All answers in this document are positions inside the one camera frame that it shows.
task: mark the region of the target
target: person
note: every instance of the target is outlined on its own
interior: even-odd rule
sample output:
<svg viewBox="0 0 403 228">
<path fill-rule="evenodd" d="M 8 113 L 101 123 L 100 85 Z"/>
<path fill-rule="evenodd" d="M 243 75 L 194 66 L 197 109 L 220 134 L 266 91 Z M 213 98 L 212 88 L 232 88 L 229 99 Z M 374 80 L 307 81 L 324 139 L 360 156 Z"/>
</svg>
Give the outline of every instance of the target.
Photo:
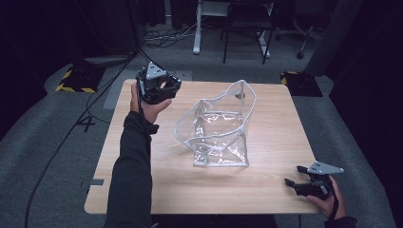
<svg viewBox="0 0 403 228">
<path fill-rule="evenodd" d="M 106 209 L 105 228 L 153 227 L 153 220 L 151 217 L 152 177 L 149 156 L 151 152 L 150 135 L 157 133 L 158 126 L 154 123 L 157 120 L 159 113 L 165 110 L 171 103 L 172 101 L 170 99 L 154 105 L 142 103 L 142 107 L 139 110 L 136 84 L 131 86 L 130 111 L 124 122 L 124 131 L 120 141 L 120 156 L 115 161 L 113 167 L 112 181 L 109 188 Z M 334 183 L 336 196 L 339 200 L 339 207 L 335 219 L 327 220 L 325 222 L 325 227 L 355 227 L 356 220 L 355 218 L 346 215 L 343 197 L 340 194 L 336 181 L 334 179 L 332 179 L 332 181 Z M 333 197 L 322 200 L 308 196 L 307 200 L 315 204 L 327 218 L 332 214 Z M 199 218 L 193 217 L 192 219 L 196 218 L 203 220 L 208 217 L 211 218 L 212 216 L 200 216 Z M 262 217 L 250 217 L 250 219 L 261 218 Z M 161 226 L 158 225 L 157 227 L 164 228 L 166 226 L 163 226 L 162 223 Z"/>
</svg>

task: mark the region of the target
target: gray carpet floor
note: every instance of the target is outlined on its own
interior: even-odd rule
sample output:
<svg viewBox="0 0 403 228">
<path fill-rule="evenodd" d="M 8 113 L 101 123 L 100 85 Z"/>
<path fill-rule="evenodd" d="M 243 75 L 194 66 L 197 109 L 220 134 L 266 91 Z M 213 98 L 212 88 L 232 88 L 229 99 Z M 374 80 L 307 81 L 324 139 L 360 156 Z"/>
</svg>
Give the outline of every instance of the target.
<svg viewBox="0 0 403 228">
<path fill-rule="evenodd" d="M 271 57 L 265 65 L 261 64 L 258 47 L 230 47 L 227 63 L 223 64 L 220 34 L 216 29 L 204 31 L 200 55 L 192 53 L 193 36 L 170 47 L 144 47 L 144 52 L 165 70 L 182 75 L 185 80 L 244 79 L 248 83 L 279 84 L 282 71 L 304 69 L 316 46 L 316 42 L 308 43 L 305 58 L 299 60 L 296 55 L 300 39 L 273 40 Z M 104 94 L 103 88 L 97 94 L 56 92 L 69 66 L 48 78 L 47 97 L 33 106 L 0 142 L 0 227 L 24 227 L 29 195 L 55 151 L 58 152 L 33 198 L 29 227 L 103 226 L 105 216 L 89 215 L 84 210 L 88 183 L 103 148 L 107 122 L 113 115 L 120 86 L 124 79 L 134 78 L 147 63 L 143 56 L 137 55 Z M 100 86 L 106 85 L 119 68 L 108 68 Z M 358 219 L 357 227 L 395 227 L 382 184 L 328 97 L 332 81 L 322 76 L 317 82 L 322 98 L 293 97 L 316 159 L 345 169 L 344 174 L 335 178 L 347 202 L 348 214 Z M 84 126 L 75 123 L 86 113 L 88 100 L 91 103 L 100 95 L 89 110 L 96 117 L 95 125 L 86 133 Z M 297 227 L 297 215 L 275 215 L 275 218 L 279 228 Z M 303 215 L 302 227 L 323 227 L 324 220 L 322 215 Z"/>
</svg>

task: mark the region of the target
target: person's left hand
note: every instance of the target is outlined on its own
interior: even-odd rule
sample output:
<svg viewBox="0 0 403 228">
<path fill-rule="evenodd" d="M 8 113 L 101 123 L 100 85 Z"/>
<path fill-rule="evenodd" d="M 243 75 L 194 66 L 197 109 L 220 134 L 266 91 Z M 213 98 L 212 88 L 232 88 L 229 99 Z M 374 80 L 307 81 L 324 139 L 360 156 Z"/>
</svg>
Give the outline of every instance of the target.
<svg viewBox="0 0 403 228">
<path fill-rule="evenodd" d="M 137 85 L 133 84 L 131 86 L 131 102 L 130 102 L 130 110 L 134 112 L 139 112 L 139 104 L 138 104 L 138 97 L 137 97 Z M 172 100 L 166 99 L 165 101 L 159 104 L 147 104 L 142 101 L 142 108 L 145 115 L 145 118 L 150 123 L 155 123 L 157 120 L 158 114 L 166 109 L 169 105 L 171 105 Z"/>
</svg>

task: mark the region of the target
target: table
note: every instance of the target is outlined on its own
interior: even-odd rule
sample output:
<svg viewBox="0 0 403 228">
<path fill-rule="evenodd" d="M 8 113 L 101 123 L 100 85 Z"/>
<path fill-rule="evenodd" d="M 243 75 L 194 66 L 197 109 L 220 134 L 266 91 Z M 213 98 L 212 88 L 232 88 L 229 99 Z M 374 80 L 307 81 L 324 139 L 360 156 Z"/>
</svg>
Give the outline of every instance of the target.
<svg viewBox="0 0 403 228">
<path fill-rule="evenodd" d="M 199 0 L 198 2 L 198 10 L 197 10 L 197 23 L 196 23 L 196 34 L 195 34 L 195 43 L 193 45 L 193 54 L 201 53 L 201 42 L 202 42 L 202 16 L 226 16 L 227 8 L 229 2 L 228 1 L 216 1 L 210 2 L 208 0 Z M 261 52 L 264 54 L 266 50 L 266 42 L 264 41 L 264 32 L 259 38 L 259 44 L 261 48 Z M 266 59 L 270 57 L 270 52 L 267 52 Z"/>
<path fill-rule="evenodd" d="M 126 80 L 116 105 L 85 209 L 105 214 L 112 167 L 119 156 L 119 140 L 129 111 L 130 85 Z M 284 178 L 306 182 L 296 166 L 309 167 L 314 155 L 286 86 L 251 84 L 257 102 L 247 135 L 249 167 L 194 167 L 193 153 L 173 135 L 179 118 L 200 98 L 212 98 L 231 84 L 182 82 L 172 105 L 156 124 L 151 144 L 153 214 L 305 214 L 317 208 Z"/>
</svg>

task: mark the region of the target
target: hand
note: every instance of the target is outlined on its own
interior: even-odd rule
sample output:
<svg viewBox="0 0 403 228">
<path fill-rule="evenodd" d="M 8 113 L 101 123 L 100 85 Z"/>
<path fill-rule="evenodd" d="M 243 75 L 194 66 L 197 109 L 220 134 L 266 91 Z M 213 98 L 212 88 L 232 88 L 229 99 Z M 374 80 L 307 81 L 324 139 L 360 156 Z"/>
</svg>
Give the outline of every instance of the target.
<svg viewBox="0 0 403 228">
<path fill-rule="evenodd" d="M 346 209 L 344 206 L 344 199 L 343 196 L 341 196 L 340 190 L 338 189 L 337 183 L 335 179 L 330 177 L 333 183 L 333 187 L 335 188 L 335 193 L 338 199 L 338 210 L 336 212 L 335 219 L 340 219 L 343 217 L 346 217 Z M 314 196 L 307 196 L 306 199 L 316 205 L 319 209 L 320 212 L 326 217 L 329 218 L 329 216 L 332 214 L 333 211 L 333 203 L 335 201 L 335 197 L 332 195 L 326 200 L 322 200 L 320 198 L 314 197 Z"/>
<path fill-rule="evenodd" d="M 169 105 L 171 105 L 172 100 L 166 99 L 165 101 L 159 104 L 147 104 L 142 101 L 142 108 L 145 115 L 145 118 L 150 123 L 155 123 L 157 120 L 158 114 L 166 109 Z M 131 102 L 130 102 L 130 110 L 134 112 L 139 112 L 139 103 L 137 97 L 137 85 L 131 85 Z"/>
</svg>

